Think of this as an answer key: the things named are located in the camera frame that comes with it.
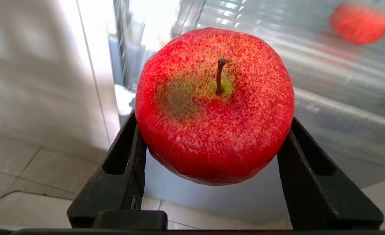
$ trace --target red apple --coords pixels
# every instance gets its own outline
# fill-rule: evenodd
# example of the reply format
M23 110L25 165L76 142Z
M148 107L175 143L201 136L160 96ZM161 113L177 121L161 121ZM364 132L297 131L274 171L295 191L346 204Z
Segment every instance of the red apple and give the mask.
M360 3L340 4L329 20L334 32L350 43L373 43L385 35L385 12Z
M293 115L279 55L246 33L206 28L173 39L146 63L137 88L150 153L195 183L253 177L280 149Z

